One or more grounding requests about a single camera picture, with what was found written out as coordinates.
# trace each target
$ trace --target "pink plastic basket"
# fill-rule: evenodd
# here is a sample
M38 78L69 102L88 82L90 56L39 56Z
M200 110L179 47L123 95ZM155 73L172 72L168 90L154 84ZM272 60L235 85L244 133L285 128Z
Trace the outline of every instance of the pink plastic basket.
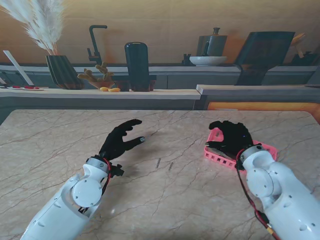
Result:
M211 133L208 137L207 142L209 142L209 141L222 142L223 140L224 140L224 134L222 133L222 131L219 128L214 128L211 130ZM253 140L253 144L261 144L265 150L269 151L269 153L272 155L273 159L275 161L277 161L278 151L275 147L264 144L264 143L262 143L260 141L256 141L256 140ZM204 157L207 159L210 159L218 164L226 166L230 169L236 169L235 168L236 160L233 160L233 159L230 160L230 159L227 159L223 156L212 153L212 152L208 151L207 146L204 148Z

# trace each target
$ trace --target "black faucet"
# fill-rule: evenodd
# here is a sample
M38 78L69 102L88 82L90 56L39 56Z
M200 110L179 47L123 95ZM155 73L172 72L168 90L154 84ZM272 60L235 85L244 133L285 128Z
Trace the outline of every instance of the black faucet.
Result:
M106 28L108 28L107 25L92 25L89 28L90 36L91 36L92 44L93 44L93 48L94 48L94 55L93 56L91 55L90 48L87 48L88 54L89 54L89 60L95 61L96 64L98 64L98 65L102 64L102 60L101 60L100 52L98 52L98 47L97 47L97 43L96 43L96 39L95 39L95 35L94 35L94 29L106 29Z

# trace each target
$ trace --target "white plastic casing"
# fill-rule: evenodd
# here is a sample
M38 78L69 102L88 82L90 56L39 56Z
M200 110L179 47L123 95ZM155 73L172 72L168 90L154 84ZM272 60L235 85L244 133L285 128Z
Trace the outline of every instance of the white plastic casing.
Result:
M71 177L34 216L21 239L74 240L101 203L100 182L107 173L99 165L103 164L98 163L97 167L84 164L84 176ZM82 214L78 211L80 207L88 209Z
M270 225L282 240L320 240L320 203L291 169L266 150L246 150L240 159L250 191L263 204Z

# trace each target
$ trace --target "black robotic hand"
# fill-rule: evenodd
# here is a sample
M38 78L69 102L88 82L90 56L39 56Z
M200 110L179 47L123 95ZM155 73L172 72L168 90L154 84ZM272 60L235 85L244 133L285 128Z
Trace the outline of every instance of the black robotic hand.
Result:
M235 124L230 121L214 121L210 123L209 129L214 128L222 131L223 141L208 141L205 145L232 158L235 158L242 149L254 144L248 129L240 122Z
M146 139L143 136L126 142L122 139L124 136L127 136L127 131L131 131L134 129L133 126L141 123L142 121L139 119L132 119L115 127L106 137L106 140L99 151L99 156L110 161L120 157L125 151L129 151L135 146L145 142Z

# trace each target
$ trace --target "black thermos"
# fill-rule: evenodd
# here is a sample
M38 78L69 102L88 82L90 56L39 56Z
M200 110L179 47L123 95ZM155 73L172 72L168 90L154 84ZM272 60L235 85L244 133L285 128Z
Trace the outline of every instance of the black thermos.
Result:
M143 42L128 42L124 46L131 89L149 92L148 47Z

